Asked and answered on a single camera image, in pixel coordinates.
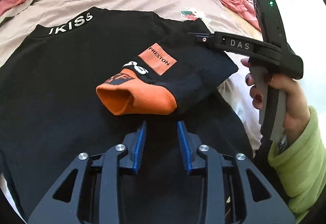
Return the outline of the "right hand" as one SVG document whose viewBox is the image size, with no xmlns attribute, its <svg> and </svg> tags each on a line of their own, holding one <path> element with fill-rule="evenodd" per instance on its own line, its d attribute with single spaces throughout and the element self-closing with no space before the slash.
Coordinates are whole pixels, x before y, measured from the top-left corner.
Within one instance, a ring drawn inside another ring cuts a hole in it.
<svg viewBox="0 0 326 224">
<path fill-rule="evenodd" d="M 245 81 L 251 87 L 253 106 L 260 111 L 262 135 L 277 142 L 285 134 L 288 144 L 293 144 L 311 118 L 300 85 L 287 75 L 268 73 L 264 67 L 251 64 L 248 58 L 241 63 L 250 68 Z"/>
</svg>

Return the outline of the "green sleeve forearm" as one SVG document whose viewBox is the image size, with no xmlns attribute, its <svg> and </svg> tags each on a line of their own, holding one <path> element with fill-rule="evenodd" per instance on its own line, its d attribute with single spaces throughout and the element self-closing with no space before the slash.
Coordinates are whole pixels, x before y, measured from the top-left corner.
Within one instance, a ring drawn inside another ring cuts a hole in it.
<svg viewBox="0 0 326 224">
<path fill-rule="evenodd" d="M 268 163 L 276 170 L 289 197 L 287 206 L 296 223 L 308 214 L 325 187 L 325 146 L 317 112 L 312 106 L 309 111 L 311 118 L 299 138 L 281 154 L 278 145 L 273 143 L 268 154 Z"/>
</svg>

